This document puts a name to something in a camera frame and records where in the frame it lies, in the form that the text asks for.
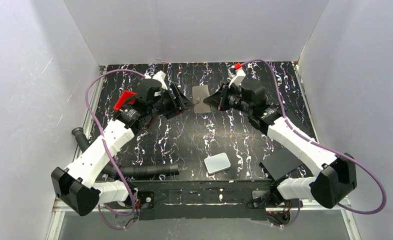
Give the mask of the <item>grey leather card holder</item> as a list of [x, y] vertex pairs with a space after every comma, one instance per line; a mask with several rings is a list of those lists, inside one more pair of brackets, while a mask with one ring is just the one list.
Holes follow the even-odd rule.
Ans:
[[204, 103], [204, 100], [210, 96], [207, 85], [198, 85], [192, 87], [192, 102], [194, 104], [195, 114], [206, 114], [211, 112], [211, 107]]

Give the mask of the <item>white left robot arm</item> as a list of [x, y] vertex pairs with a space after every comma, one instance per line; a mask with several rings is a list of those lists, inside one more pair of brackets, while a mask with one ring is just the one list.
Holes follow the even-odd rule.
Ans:
[[152, 118], [162, 115], [168, 120], [193, 107], [175, 83], [166, 86], [151, 78], [144, 79], [133, 91], [125, 90], [114, 105], [113, 119], [96, 140], [74, 162], [52, 171], [56, 196], [80, 216], [86, 216], [100, 204], [127, 199], [134, 203], [120, 168], [116, 168], [120, 178], [116, 181], [97, 182], [98, 175]]

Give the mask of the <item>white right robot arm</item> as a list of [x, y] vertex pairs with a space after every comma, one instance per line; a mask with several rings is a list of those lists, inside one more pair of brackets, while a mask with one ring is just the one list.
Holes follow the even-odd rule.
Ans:
[[222, 83], [203, 101], [219, 111], [234, 109], [247, 114], [255, 129], [279, 142], [309, 168], [312, 177], [289, 177], [272, 185], [270, 199], [276, 203], [315, 200], [327, 209], [333, 208], [357, 187], [355, 164], [346, 159], [347, 154], [338, 156], [316, 146], [314, 140], [284, 116], [279, 105], [267, 102], [265, 92], [261, 85], [244, 88]]

